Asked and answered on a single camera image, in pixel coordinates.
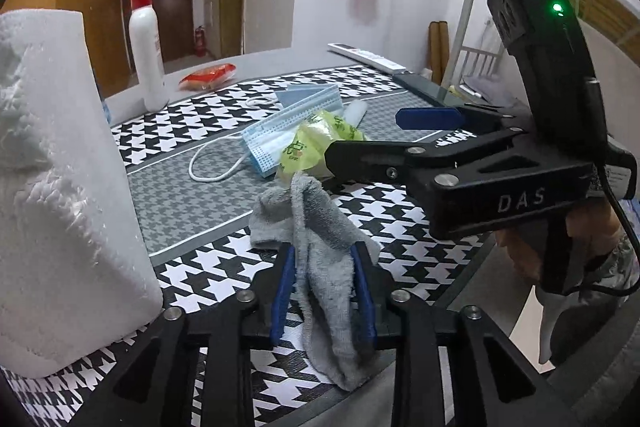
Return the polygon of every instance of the green plastic wrapper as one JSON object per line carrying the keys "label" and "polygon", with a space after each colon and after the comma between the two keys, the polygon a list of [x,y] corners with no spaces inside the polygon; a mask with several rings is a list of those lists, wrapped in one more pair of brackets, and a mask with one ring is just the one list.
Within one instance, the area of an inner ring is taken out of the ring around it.
{"label": "green plastic wrapper", "polygon": [[366,136],[339,116],[321,109],[298,127],[296,137],[280,156],[278,178],[290,182],[293,174],[305,171],[319,180],[334,175],[324,163],[324,152],[336,140],[364,141]]}

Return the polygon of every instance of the face mask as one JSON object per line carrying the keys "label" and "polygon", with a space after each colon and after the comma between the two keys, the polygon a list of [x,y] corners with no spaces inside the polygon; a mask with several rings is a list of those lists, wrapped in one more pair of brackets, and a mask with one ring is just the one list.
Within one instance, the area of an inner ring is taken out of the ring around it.
{"label": "face mask", "polygon": [[280,163],[280,155],[293,141],[298,126],[305,118],[320,109],[342,116],[344,108],[337,86],[316,90],[311,96],[292,103],[240,133],[251,155],[252,163],[263,177],[275,173]]}
{"label": "face mask", "polygon": [[308,117],[320,109],[327,110],[338,116],[344,114],[340,89],[337,84],[322,86],[287,86],[286,91],[276,93],[278,101],[284,106],[264,120],[256,122],[240,132],[240,135],[223,136],[218,139],[241,139],[247,150],[227,172],[214,178],[202,178],[193,173],[193,164],[202,150],[215,143],[212,140],[204,144],[191,158],[189,175],[197,182],[219,182],[232,175],[242,162],[251,158],[256,171],[264,178],[275,174],[280,164],[282,151],[293,141],[298,126]]}

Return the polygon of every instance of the human hand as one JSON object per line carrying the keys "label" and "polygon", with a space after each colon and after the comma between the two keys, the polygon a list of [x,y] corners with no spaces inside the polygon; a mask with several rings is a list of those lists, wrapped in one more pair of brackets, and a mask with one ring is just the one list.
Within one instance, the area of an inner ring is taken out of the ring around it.
{"label": "human hand", "polygon": [[[588,243],[587,260],[612,251],[622,235],[620,221],[604,198],[591,199],[576,206],[567,214],[565,222],[569,237]],[[516,229],[498,230],[495,237],[498,246],[507,249],[516,270],[523,277],[540,281],[542,260]]]}

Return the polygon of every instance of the black cable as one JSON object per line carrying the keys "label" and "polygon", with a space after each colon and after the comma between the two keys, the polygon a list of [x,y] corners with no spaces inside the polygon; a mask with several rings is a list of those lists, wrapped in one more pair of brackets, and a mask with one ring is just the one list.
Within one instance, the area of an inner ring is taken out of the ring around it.
{"label": "black cable", "polygon": [[[596,166],[596,170],[598,172],[598,178],[600,179],[600,185],[602,186],[602,190],[604,191],[604,194],[607,197],[607,201],[609,201],[609,204],[613,207],[613,211],[616,213],[616,216],[618,216],[618,219],[620,220],[620,224],[622,225],[622,229],[625,231],[626,237],[629,238],[629,241],[631,242],[631,246],[634,248],[634,251],[636,252],[636,258],[638,259],[638,263],[640,264],[640,241],[638,241],[638,236],[636,235],[636,232],[634,231],[633,226],[629,222],[628,217],[626,217],[625,211],[620,206],[620,203],[618,202],[618,198],[615,197],[615,195],[613,194],[613,190],[611,190],[611,187],[609,185],[609,179],[607,178],[607,171],[605,170],[604,165]],[[606,286],[601,286],[599,284],[580,284],[578,286],[574,286],[573,288],[565,292],[563,295],[571,295],[572,293],[575,293],[578,291],[588,290],[593,292],[604,293],[606,295],[611,295],[614,297],[628,297],[629,295],[638,291],[638,289],[640,289],[640,277],[638,277],[638,280],[635,282],[633,286],[627,288],[626,290],[609,288]]]}

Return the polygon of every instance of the red plastic bag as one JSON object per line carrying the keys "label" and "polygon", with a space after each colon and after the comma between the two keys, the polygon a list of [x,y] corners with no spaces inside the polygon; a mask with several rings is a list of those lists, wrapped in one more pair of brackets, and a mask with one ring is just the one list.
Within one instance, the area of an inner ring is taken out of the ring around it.
{"label": "red plastic bag", "polygon": [[178,84],[178,89],[186,91],[204,91],[217,89],[236,74],[233,64],[220,64],[185,76]]}

